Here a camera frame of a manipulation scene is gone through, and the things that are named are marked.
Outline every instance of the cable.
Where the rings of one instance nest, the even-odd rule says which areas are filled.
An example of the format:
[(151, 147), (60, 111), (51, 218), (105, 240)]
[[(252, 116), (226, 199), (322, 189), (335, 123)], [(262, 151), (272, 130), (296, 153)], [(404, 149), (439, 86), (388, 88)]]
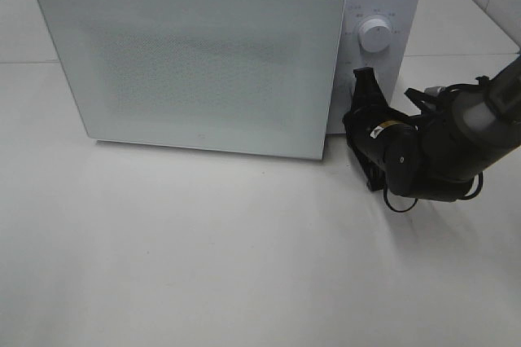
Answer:
[(408, 209), (397, 210), (391, 206), (391, 203), (389, 202), (388, 192), (389, 192), (389, 189), (387, 188), (387, 183), (385, 183), (385, 186), (383, 187), (383, 201), (395, 213), (407, 213), (408, 211), (412, 210), (413, 207), (418, 203), (418, 199), (414, 199), (414, 203)]
[(478, 174), (478, 186), (476, 187), (475, 191), (472, 192), (470, 195), (462, 196), (459, 199), (460, 200), (471, 200), (471, 199), (474, 199), (477, 195), (479, 195), (479, 193), (481, 192), (482, 189), (483, 189), (483, 172)]

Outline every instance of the sticker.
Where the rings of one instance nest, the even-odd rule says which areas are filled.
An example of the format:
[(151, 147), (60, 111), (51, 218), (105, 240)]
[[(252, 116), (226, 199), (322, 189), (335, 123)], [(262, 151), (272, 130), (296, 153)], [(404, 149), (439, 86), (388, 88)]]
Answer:
[(391, 125), (400, 125), (402, 124), (401, 121), (385, 121), (384, 123), (380, 123), (376, 127), (373, 128), (373, 130), (370, 133), (370, 137), (372, 139), (376, 139), (382, 131), (384, 131), (387, 127), (390, 127)]

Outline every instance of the microwave door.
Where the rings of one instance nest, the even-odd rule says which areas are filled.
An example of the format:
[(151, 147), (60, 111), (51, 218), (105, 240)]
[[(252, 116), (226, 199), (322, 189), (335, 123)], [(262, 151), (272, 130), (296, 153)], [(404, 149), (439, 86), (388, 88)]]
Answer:
[(344, 0), (38, 0), (91, 138), (321, 159)]

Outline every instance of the robotic arm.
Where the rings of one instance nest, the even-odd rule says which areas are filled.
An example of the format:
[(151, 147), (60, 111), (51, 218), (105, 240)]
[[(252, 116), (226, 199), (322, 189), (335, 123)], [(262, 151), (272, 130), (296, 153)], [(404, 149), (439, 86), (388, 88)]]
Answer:
[[(521, 56), (492, 80), (405, 95), (420, 114), (390, 108), (372, 68), (354, 71), (351, 110), (344, 116), (348, 145), (371, 191), (417, 199), (469, 200), (483, 171), (521, 145)], [(468, 195), (475, 178), (479, 183)]]

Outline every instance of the dial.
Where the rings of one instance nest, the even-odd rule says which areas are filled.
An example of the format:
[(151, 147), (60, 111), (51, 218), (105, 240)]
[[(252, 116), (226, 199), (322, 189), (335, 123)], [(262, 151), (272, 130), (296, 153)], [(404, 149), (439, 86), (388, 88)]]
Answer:
[(360, 46), (370, 53), (380, 52), (389, 47), (391, 36), (391, 23), (379, 15), (364, 20), (358, 29)]

